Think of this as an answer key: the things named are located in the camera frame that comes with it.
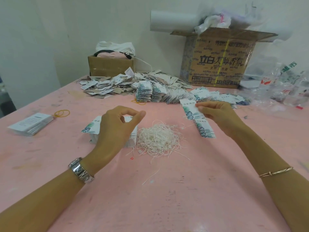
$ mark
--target hand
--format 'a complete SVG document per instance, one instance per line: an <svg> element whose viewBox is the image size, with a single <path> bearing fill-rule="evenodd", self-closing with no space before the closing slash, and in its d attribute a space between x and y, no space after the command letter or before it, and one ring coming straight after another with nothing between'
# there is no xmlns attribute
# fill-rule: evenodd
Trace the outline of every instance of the hand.
<svg viewBox="0 0 309 232"><path fill-rule="evenodd" d="M229 137L246 127L245 123L235 113L227 102L200 102L195 104L205 117L212 119Z"/></svg>
<svg viewBox="0 0 309 232"><path fill-rule="evenodd" d="M125 122L123 115L133 116L130 122ZM117 106L102 115L98 141L93 151L83 159L89 166L88 172L94 175L123 148L129 140L133 129L145 117L145 111L136 111L132 108Z"/></svg>

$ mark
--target pile of white string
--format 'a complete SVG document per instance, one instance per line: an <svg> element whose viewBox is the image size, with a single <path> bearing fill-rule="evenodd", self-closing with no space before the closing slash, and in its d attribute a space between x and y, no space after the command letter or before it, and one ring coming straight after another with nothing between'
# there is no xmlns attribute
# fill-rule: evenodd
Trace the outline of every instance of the pile of white string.
<svg viewBox="0 0 309 232"><path fill-rule="evenodd" d="M183 136L178 132L176 126L169 126L164 123L158 123L150 128L141 128L137 133L137 149L140 154L148 154L152 157L168 156L176 150L183 148L179 141L183 140Z"/></svg>

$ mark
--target person's left hand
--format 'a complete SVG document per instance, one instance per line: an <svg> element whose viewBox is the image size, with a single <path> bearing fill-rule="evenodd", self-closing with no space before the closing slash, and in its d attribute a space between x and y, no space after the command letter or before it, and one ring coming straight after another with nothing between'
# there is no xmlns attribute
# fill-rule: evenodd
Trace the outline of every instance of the person's left hand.
<svg viewBox="0 0 309 232"><path fill-rule="evenodd" d="M133 116L130 122L125 122L123 115ZM145 111L117 106L108 110L101 119L98 141L92 152L86 157L93 165L95 172L108 164L129 140L130 134L145 117Z"/></svg>

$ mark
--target open cardboard box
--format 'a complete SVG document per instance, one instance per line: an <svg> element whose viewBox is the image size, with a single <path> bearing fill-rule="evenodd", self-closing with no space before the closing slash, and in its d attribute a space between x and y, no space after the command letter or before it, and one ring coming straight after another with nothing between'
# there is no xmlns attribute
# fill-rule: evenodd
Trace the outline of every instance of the open cardboard box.
<svg viewBox="0 0 309 232"><path fill-rule="evenodd" d="M129 67L134 71L133 59L101 58L88 56L91 76L110 76L125 74Z"/></svg>
<svg viewBox="0 0 309 232"><path fill-rule="evenodd" d="M275 33L243 29L208 28L200 35L173 31L185 36L180 76L191 85L237 88L257 42Z"/></svg>

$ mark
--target silver wristwatch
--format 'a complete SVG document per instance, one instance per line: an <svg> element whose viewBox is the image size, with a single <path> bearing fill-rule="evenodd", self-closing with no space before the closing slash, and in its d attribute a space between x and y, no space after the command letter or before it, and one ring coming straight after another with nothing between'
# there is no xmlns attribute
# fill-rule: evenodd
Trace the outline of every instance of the silver wristwatch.
<svg viewBox="0 0 309 232"><path fill-rule="evenodd" d="M82 157L79 157L78 159L72 161L69 164L69 168L72 169L76 176L78 176L78 178L84 183L90 183L93 181L94 177L90 176L90 174L80 165L79 162L82 159Z"/></svg>

